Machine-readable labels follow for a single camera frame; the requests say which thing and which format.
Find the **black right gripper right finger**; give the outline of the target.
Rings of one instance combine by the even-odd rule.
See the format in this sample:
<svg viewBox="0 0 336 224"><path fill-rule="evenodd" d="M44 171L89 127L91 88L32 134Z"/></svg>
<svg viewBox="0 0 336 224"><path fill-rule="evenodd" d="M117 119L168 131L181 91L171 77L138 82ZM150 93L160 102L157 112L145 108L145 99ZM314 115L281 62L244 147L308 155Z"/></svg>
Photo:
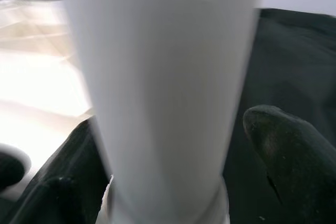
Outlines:
<svg viewBox="0 0 336 224"><path fill-rule="evenodd" d="M279 201L302 223L335 223L335 147L278 107L247 109L243 127Z"/></svg>

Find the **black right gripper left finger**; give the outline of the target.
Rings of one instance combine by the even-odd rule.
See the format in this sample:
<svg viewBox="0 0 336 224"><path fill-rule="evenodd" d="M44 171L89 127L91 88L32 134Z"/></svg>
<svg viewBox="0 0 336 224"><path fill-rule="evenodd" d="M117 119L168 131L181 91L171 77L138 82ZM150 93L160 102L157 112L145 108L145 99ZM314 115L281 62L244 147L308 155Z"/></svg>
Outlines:
<svg viewBox="0 0 336 224"><path fill-rule="evenodd" d="M110 181L97 137L94 117L75 127L1 223L95 223Z"/></svg>

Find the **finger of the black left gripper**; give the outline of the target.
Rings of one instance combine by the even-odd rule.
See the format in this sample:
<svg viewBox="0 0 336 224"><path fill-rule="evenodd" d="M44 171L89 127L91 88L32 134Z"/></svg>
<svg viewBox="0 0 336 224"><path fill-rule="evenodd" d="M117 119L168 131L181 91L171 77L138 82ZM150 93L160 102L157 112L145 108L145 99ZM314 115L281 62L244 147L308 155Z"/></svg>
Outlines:
<svg viewBox="0 0 336 224"><path fill-rule="evenodd" d="M1 151L0 162L0 189L4 191L7 187L19 183L25 175L24 164L15 156Z"/></svg>

